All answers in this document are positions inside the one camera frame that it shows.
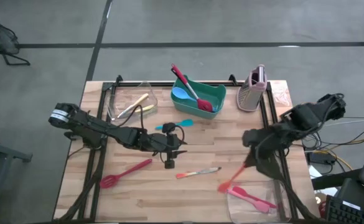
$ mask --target white label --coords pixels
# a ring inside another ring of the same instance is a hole
[[[67,118],[65,118],[65,117],[63,117],[62,115],[59,115],[59,114],[51,114],[50,117],[51,118],[61,119],[64,122],[68,122],[68,119]]]
[[[346,201],[343,201],[342,203],[343,203],[344,205],[347,205],[347,206],[351,207],[351,208],[356,208],[357,210],[360,210],[360,207],[359,207],[359,206],[354,205],[354,204],[352,204],[352,203],[349,203],[349,202],[346,202]]]
[[[60,115],[63,115],[63,116],[67,116],[68,115],[67,112],[62,111],[62,110],[58,110],[58,109],[54,109],[53,110],[53,113],[57,113],[57,114],[60,114]]]

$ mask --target black chair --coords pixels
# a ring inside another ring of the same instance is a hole
[[[6,62],[6,65],[30,65],[30,62],[26,59],[15,56],[20,51],[18,45],[19,43],[17,41],[17,36],[15,35],[15,33],[0,24],[0,55],[2,55],[3,59]],[[16,58],[23,62],[10,63],[7,59],[7,56]]]

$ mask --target keyboard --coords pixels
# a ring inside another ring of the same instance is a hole
[[[328,195],[325,217],[332,222],[364,224],[364,209]]]

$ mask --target clear plastic container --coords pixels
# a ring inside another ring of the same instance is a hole
[[[151,88],[150,83],[142,82],[137,87],[117,87],[115,95],[108,95],[106,97],[106,104],[108,109],[108,114],[111,118],[111,123],[113,124],[121,124],[126,118],[132,113],[135,106],[130,108],[128,112],[124,115],[119,116],[124,110],[126,110],[129,106],[135,104],[135,102],[140,99],[143,95],[148,94],[148,97],[142,100],[139,105],[143,107],[143,116],[146,117],[149,114],[157,112],[157,98]],[[129,122],[135,122],[140,120],[141,112],[139,112],[139,108],[133,113],[131,118],[128,120]]]
[[[288,197],[282,182],[278,180],[237,182],[236,186],[256,198],[275,205],[276,208],[270,208],[268,213],[260,212],[253,204],[230,194],[231,188],[227,193],[227,207],[233,223],[281,223],[291,219]]]

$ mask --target small blue object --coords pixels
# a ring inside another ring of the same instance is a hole
[[[196,99],[189,96],[189,94],[184,89],[179,88],[179,87],[173,87],[172,94],[182,100],[192,100],[192,101],[197,102]],[[212,108],[212,111],[214,113],[218,112],[217,108]]]
[[[194,125],[194,122],[192,119],[186,119],[182,122],[177,123],[176,125],[182,126],[182,127],[190,127]],[[162,125],[161,126],[157,126],[156,130],[161,130],[162,129]]]

